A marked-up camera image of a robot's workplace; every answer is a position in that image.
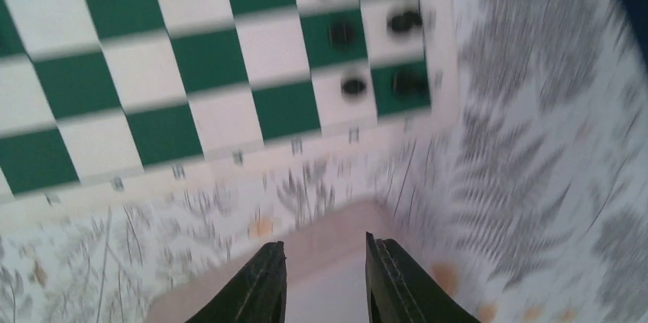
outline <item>chessboard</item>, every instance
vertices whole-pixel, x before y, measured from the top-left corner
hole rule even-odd
[[[447,127],[448,1],[0,0],[0,203]]]

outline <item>fern pattern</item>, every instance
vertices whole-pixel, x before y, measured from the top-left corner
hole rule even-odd
[[[321,218],[335,207],[335,190],[324,181],[328,167],[326,159],[305,162],[301,179],[288,170],[287,179],[277,186],[279,202],[293,214],[296,228]]]
[[[2,264],[5,249],[0,237],[0,323],[16,323],[31,318],[34,300],[25,291],[24,280],[18,270],[10,271]]]
[[[171,195],[167,203],[180,205],[192,222],[183,224],[178,217],[166,218],[161,222],[160,237],[164,243],[189,238],[211,249],[222,262],[230,261],[233,235],[220,232],[219,219],[214,213],[222,218],[229,216],[235,197],[231,190],[221,186],[215,186],[211,192],[185,190]]]
[[[551,266],[545,254],[569,236],[545,234],[567,189],[545,208],[540,204],[562,149],[553,150],[533,168],[544,136],[521,145],[529,122],[504,130],[502,118],[467,111],[464,128],[456,160],[458,182],[452,193],[459,207],[451,221],[464,230],[456,247],[493,261],[490,278],[506,276],[506,287],[515,286],[525,276]]]
[[[156,277],[161,279],[168,289],[172,289],[217,266],[209,258],[196,258],[191,248],[172,250],[165,247],[157,258]]]
[[[112,323],[146,315],[151,288],[133,266],[148,262],[141,233],[151,221],[140,206],[125,205],[122,211],[124,221],[115,220],[110,211],[106,218],[93,219],[91,225],[76,226],[75,236],[61,248],[58,260],[60,266],[78,274],[47,294],[45,321]],[[116,285],[109,288],[107,279],[116,279]]]
[[[461,58],[472,70],[470,91],[507,106],[535,80],[539,107],[550,111],[588,89],[601,53],[596,0],[484,0]]]
[[[592,253],[607,267],[598,300],[609,308],[605,321],[643,321],[648,315],[648,214],[628,206],[602,223]]]
[[[626,194],[634,178],[632,166],[643,150],[643,142],[637,141],[635,134],[641,133],[640,127],[645,123],[648,97],[638,82],[629,82],[623,87],[619,99],[623,115],[610,132],[608,147],[599,160],[607,170],[605,177],[594,178],[589,186],[592,221],[585,234],[594,227],[607,207]]]

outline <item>orange dot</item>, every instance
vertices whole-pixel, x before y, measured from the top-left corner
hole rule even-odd
[[[457,267],[449,263],[432,265],[432,278],[449,296],[455,296],[459,290],[459,273]]]
[[[524,311],[522,314],[522,322],[531,323],[537,321],[538,318],[543,314],[543,307],[539,305],[531,305]]]
[[[482,304],[477,310],[477,319],[480,323],[492,323],[497,316],[497,303]]]
[[[272,235],[274,223],[269,218],[259,218],[248,227],[248,238],[257,239]]]
[[[558,321],[560,323],[572,323],[577,316],[578,312],[575,309],[566,308],[560,314],[558,314]]]

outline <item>checker piece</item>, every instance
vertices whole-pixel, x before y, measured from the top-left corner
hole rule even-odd
[[[359,77],[348,77],[342,80],[342,94],[349,98],[357,98],[367,91],[367,84]]]
[[[394,34],[405,34],[412,31],[414,28],[421,28],[423,26],[423,19],[421,14],[416,10],[407,10],[398,15],[394,15],[387,21],[387,27]]]

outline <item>patterned wallpaper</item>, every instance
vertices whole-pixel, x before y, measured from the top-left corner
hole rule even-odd
[[[3,235],[0,321],[141,321],[156,294],[257,237],[371,193],[482,322],[648,321],[648,95],[623,12],[454,4],[456,129]]]

